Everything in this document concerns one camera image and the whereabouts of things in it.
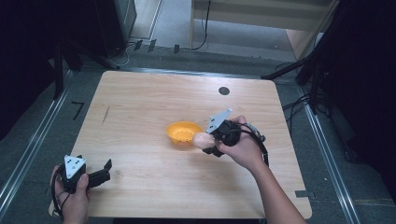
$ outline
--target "black cable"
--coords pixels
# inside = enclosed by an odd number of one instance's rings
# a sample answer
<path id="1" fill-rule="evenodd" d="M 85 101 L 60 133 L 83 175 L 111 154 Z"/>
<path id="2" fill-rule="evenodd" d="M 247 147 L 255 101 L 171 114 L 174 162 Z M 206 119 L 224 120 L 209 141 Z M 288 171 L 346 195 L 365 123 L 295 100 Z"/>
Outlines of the black cable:
<path id="1" fill-rule="evenodd" d="M 293 103 L 290 103 L 290 104 L 288 104 L 288 105 L 283 105 L 282 106 L 282 109 L 283 110 L 286 110 L 286 109 L 289 109 L 290 107 L 292 107 L 293 105 L 296 105 L 296 104 L 299 104 L 301 101 L 305 101 L 307 98 L 305 98 L 305 97 L 307 97 L 309 94 L 306 94 L 306 95 L 303 95 L 303 96 L 301 96 L 300 98 L 298 98 L 295 102 L 293 102 Z"/>
<path id="2" fill-rule="evenodd" d="M 56 213 L 58 216 L 63 219 L 64 218 L 64 213 L 62 212 L 61 208 L 59 208 L 58 200 L 55 195 L 55 181 L 58 176 L 58 174 L 63 170 L 62 166 L 60 166 L 55 173 L 53 174 L 52 177 L 52 182 L 50 185 L 50 191 L 51 191 L 51 196 L 52 196 L 52 202 L 53 202 L 53 207 L 55 208 Z"/>
<path id="3" fill-rule="evenodd" d="M 224 134 L 228 134 L 228 133 L 247 133 L 248 135 L 250 135 L 250 137 L 253 138 L 253 140 L 256 142 L 256 144 L 259 146 L 260 150 L 262 151 L 262 158 L 264 159 L 265 164 L 267 164 L 267 166 L 269 167 L 268 150 L 265 147 L 265 145 L 262 142 L 262 140 L 259 138 L 259 136 L 257 136 L 255 134 L 254 130 L 252 130 L 246 123 L 237 123 L 237 124 L 239 126 L 247 127 L 250 130 L 250 132 L 248 132 L 246 130 L 242 130 L 242 129 L 234 129 L 234 130 L 227 131 Z"/>
<path id="4" fill-rule="evenodd" d="M 204 27 L 204 19 L 201 19 L 201 27 L 202 27 L 202 30 L 203 30 L 204 32 L 206 32 L 205 27 Z M 205 50 L 207 50 L 208 48 L 209 48 L 209 44 L 206 43 L 206 48 L 203 49 L 202 51 L 205 51 Z"/>
<path id="5" fill-rule="evenodd" d="M 200 48 L 204 45 L 204 43 L 206 42 L 206 38 L 207 38 L 207 21 L 208 21 L 208 19 L 209 19 L 210 2 L 211 2 L 211 1 L 209 1 L 209 4 L 207 5 L 206 22 L 205 22 L 205 39 L 204 39 L 204 42 L 202 42 L 202 44 L 201 44 L 200 47 L 195 48 L 195 49 L 191 49 L 191 50 L 198 50 L 198 49 L 200 49 Z"/>
<path id="6" fill-rule="evenodd" d="M 287 63 L 280 63 L 280 64 L 278 64 L 278 65 L 275 67 L 274 72 L 276 72 L 277 69 L 278 69 L 280 66 L 284 65 L 284 64 L 287 64 Z"/>
<path id="7" fill-rule="evenodd" d="M 304 102 L 303 105 L 301 105 L 294 113 L 293 113 L 294 106 L 291 108 L 290 117 L 289 117 L 289 134 L 290 134 L 290 137 L 291 137 L 292 129 L 293 129 L 293 119 L 292 119 L 293 116 L 295 114 L 297 114 L 298 112 L 300 112 L 304 107 L 306 107 L 308 105 L 308 103 L 309 103 L 309 99 L 307 99 L 307 101 Z"/>
<path id="8" fill-rule="evenodd" d="M 64 203 L 67 201 L 67 199 L 70 197 L 70 192 L 67 194 L 67 197 L 64 199 L 64 202 L 61 205 L 61 211 L 64 209 Z"/>

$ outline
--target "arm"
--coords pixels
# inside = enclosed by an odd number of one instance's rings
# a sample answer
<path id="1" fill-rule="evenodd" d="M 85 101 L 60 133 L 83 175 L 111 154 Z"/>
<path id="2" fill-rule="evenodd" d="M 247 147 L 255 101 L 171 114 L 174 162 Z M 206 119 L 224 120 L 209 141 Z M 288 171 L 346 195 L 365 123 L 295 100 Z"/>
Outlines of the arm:
<path id="1" fill-rule="evenodd" d="M 55 166 L 52 176 L 59 166 Z M 87 174 L 81 176 L 77 183 L 76 193 L 70 194 L 64 192 L 62 181 L 55 180 L 55 195 L 58 198 L 58 204 L 64 213 L 64 224 L 83 224 L 88 221 L 88 186 L 89 178 Z"/>
<path id="2" fill-rule="evenodd" d="M 243 116 L 233 121 L 247 123 Z M 252 173 L 262 196 L 268 223 L 305 223 L 302 215 L 277 183 L 270 168 L 264 163 L 259 147 L 247 133 L 242 133 L 241 139 L 233 147 L 227 147 L 221 142 L 217 142 L 216 146 Z"/>

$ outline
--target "forearm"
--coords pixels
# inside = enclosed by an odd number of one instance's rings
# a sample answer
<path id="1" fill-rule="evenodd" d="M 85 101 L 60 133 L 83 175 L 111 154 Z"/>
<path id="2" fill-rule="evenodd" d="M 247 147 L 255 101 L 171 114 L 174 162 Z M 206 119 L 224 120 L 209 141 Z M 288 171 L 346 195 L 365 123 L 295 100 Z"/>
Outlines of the forearm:
<path id="1" fill-rule="evenodd" d="M 258 162 L 249 171 L 259 187 L 268 223 L 306 223 L 264 162 Z"/>

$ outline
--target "egg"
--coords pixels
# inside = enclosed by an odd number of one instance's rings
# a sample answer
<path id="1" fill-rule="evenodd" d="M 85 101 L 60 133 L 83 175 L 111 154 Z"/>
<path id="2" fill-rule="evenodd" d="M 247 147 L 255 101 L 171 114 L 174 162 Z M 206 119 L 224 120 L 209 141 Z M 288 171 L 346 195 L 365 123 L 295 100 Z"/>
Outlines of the egg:
<path id="1" fill-rule="evenodd" d="M 192 138 L 192 144 L 200 149 L 213 147 L 215 145 L 215 138 L 209 133 L 196 133 Z"/>

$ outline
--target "black hole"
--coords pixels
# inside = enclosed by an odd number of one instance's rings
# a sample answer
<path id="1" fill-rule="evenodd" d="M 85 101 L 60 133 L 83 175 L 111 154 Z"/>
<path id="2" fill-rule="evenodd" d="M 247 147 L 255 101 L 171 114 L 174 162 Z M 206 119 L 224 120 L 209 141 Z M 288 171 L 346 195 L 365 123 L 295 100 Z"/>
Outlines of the black hole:
<path id="1" fill-rule="evenodd" d="M 220 87 L 219 88 L 219 93 L 221 95 L 228 95 L 228 94 L 230 94 L 230 90 L 227 87 Z"/>

